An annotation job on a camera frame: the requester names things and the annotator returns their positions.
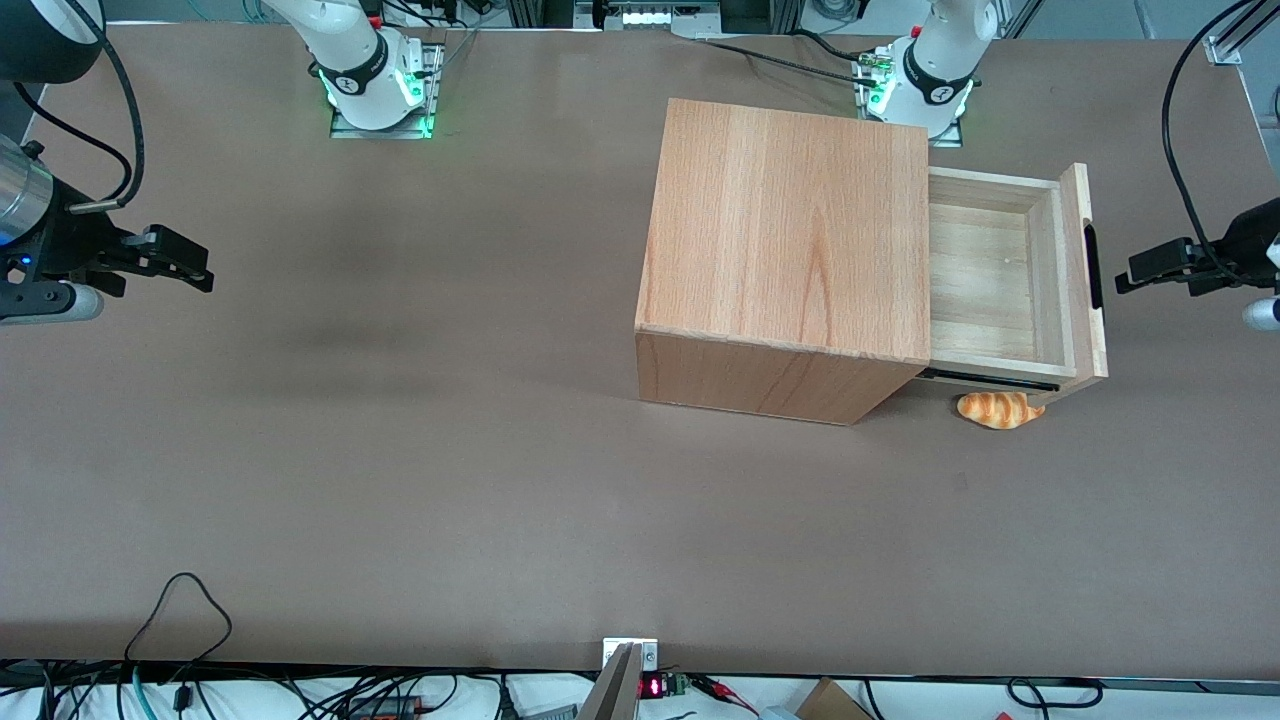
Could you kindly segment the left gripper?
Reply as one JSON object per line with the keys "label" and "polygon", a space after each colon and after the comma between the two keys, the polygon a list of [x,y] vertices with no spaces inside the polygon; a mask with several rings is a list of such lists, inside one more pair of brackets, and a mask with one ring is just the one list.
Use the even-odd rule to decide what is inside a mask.
{"label": "left gripper", "polygon": [[1207,246],[1193,250],[1190,238],[1176,238],[1130,256],[1129,269],[1114,278],[1115,290],[1126,295],[1187,282],[1193,299],[1238,287],[1276,291],[1277,265],[1268,251],[1277,249],[1277,234],[1279,199],[1271,199],[1236,215],[1225,234]]}

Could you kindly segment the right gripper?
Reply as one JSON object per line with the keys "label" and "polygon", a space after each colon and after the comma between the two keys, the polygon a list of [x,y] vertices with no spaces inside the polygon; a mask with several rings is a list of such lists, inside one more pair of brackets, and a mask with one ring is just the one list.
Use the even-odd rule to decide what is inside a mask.
{"label": "right gripper", "polygon": [[[22,234],[3,234],[3,300],[44,301],[38,282],[70,281],[122,299],[127,281],[116,273],[163,277],[211,293],[209,251],[168,225],[146,225],[129,234],[104,213],[72,214],[55,195],[36,224]],[[137,259],[101,258],[122,246]]]}

